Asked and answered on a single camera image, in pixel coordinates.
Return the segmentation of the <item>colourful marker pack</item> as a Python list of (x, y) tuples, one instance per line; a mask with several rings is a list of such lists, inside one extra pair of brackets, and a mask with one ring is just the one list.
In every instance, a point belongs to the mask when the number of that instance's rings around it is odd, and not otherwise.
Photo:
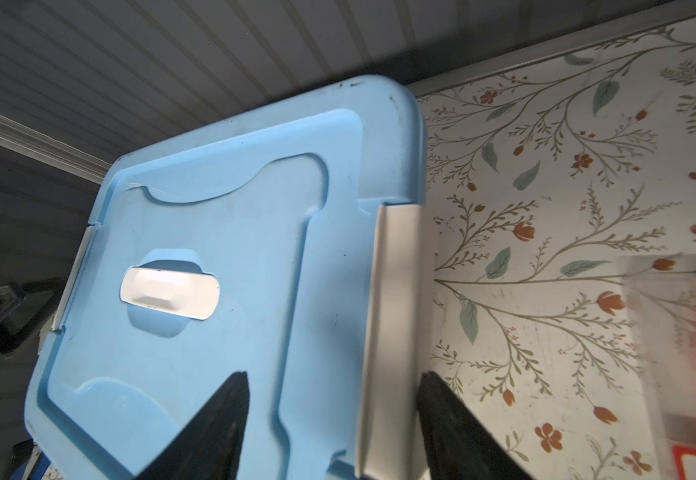
[(662, 479), (696, 479), (696, 255), (625, 261), (623, 291)]

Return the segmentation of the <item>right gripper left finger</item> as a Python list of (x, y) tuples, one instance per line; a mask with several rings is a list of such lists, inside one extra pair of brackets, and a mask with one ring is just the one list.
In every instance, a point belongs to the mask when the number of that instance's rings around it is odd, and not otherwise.
[(249, 414), (245, 372), (232, 373), (140, 479), (235, 479)]

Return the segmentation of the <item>white plastic storage bin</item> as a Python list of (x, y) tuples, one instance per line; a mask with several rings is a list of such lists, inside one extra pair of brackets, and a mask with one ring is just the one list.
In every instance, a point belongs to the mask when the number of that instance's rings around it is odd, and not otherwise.
[(414, 394), (430, 343), (433, 254), (419, 205), (336, 220), (290, 205), (201, 222), (189, 249), (88, 249), (49, 352), (46, 445), (72, 478), (140, 474), (234, 372), (249, 414), (242, 479), (414, 479)]

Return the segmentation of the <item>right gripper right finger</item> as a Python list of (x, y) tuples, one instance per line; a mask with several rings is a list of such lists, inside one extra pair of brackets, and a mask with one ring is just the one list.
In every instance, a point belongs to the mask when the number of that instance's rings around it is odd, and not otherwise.
[(528, 479), (435, 372), (422, 374), (416, 406), (433, 480)]

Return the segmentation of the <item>blue plastic bin lid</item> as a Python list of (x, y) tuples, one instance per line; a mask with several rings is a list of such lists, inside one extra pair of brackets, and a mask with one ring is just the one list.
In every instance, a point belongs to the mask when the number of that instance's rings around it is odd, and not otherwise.
[(415, 97), (360, 76), (117, 160), (25, 403), (67, 479), (416, 479), (435, 235)]

